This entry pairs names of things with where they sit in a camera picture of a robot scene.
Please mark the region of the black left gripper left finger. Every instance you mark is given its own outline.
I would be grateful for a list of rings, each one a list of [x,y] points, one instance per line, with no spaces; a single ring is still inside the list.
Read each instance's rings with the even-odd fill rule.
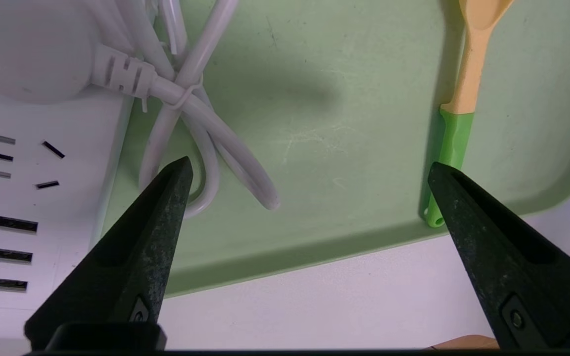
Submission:
[[[25,322],[34,352],[157,352],[158,325],[193,179],[186,156],[162,169]]]

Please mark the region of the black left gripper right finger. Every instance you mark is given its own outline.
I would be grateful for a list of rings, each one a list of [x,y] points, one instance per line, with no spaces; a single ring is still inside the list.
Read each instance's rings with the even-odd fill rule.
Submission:
[[[461,171],[428,184],[500,349],[570,350],[570,256]]]

